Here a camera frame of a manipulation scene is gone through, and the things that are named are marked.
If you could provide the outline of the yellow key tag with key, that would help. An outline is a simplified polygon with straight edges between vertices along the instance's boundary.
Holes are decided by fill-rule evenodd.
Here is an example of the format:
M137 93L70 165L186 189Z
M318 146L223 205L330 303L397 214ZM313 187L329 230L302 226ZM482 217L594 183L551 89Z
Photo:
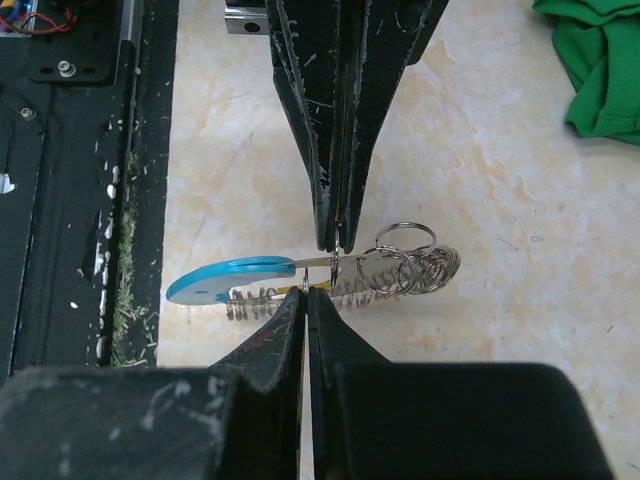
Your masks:
M329 267L305 267L298 269L292 278L286 278L286 283L277 288L280 294L286 293L291 288L296 287L302 291L310 288L331 288L331 272Z

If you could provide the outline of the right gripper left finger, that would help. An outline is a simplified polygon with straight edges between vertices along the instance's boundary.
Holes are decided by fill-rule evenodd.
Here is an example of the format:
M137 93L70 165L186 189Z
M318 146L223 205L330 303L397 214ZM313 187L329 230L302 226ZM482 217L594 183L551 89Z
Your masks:
M295 479L306 299L206 368L31 368L1 390L5 479Z

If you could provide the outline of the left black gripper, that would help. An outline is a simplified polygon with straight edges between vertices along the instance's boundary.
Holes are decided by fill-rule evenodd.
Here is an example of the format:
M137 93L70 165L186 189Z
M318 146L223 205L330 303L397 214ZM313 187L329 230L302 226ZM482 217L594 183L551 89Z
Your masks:
M310 182L319 250L354 248L374 146L405 69L420 59L446 6L354 2L343 15L339 88L340 1L225 1L229 34L269 33L273 82Z

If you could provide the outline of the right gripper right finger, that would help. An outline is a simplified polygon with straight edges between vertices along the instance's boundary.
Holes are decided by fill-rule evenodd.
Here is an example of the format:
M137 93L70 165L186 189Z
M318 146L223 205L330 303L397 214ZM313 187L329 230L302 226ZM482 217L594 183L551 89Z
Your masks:
M307 296L319 479L610 479L582 400L540 363L395 363Z

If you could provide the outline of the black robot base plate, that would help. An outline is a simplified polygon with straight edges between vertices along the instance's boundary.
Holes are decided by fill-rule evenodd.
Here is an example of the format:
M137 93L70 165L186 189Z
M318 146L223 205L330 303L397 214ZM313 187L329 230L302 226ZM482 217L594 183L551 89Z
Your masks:
M1 375L157 361L179 5L1 5Z

